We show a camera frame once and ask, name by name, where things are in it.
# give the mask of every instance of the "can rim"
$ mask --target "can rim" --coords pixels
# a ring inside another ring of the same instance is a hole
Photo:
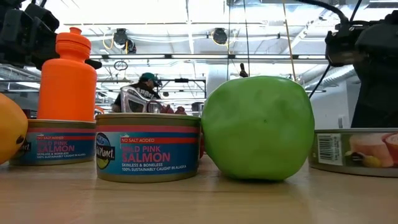
[[[28,119],[30,123],[75,123],[75,124],[95,124],[88,121],[69,121],[69,120],[51,120],[51,119]]]
[[[196,116],[182,115],[182,114],[158,114],[158,113],[110,113],[99,114],[95,116],[96,120],[105,118],[171,118],[171,119],[187,119],[187,120],[201,120]]]
[[[350,129],[319,129],[315,134],[322,133],[393,133],[398,132],[398,128],[350,128]]]

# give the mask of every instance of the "can label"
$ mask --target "can label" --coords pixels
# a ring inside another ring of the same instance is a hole
[[[29,128],[26,139],[12,160],[22,164],[94,157],[93,129]]]
[[[98,172],[163,175],[195,171],[200,128],[179,126],[99,126]]]
[[[316,134],[310,160],[334,166],[398,167],[398,134]]]

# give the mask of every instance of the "salmon can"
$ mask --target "salmon can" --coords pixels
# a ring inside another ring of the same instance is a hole
[[[196,175],[200,118],[115,113],[100,114],[96,120],[96,167],[100,179],[151,183]]]
[[[398,129],[315,131],[308,161],[331,172],[398,177]]]
[[[25,142],[11,165],[42,166],[92,161],[95,123],[29,119]]]

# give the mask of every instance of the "baseball cap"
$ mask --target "baseball cap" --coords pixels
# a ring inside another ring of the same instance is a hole
[[[146,72],[141,75],[141,78],[154,81],[155,87],[162,86],[162,82],[157,78],[157,76],[151,72]]]

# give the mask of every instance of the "blue label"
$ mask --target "blue label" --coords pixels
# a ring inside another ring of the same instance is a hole
[[[98,172],[162,175],[195,171],[198,133],[119,133],[96,135]]]
[[[94,157],[95,133],[28,133],[12,158],[25,164]]]

